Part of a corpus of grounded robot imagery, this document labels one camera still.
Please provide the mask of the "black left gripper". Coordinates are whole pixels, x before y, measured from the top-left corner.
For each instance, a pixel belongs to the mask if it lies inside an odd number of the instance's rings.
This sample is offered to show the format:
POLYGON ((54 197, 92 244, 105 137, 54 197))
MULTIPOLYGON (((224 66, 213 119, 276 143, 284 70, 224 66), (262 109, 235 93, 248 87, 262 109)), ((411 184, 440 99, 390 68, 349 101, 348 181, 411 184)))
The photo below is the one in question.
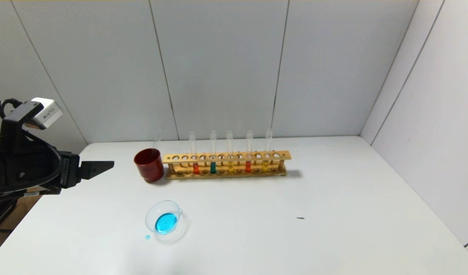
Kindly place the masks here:
POLYGON ((38 186, 66 189, 114 167, 114 161, 83 161, 49 144, 26 144, 6 157, 6 193, 24 193, 38 186))

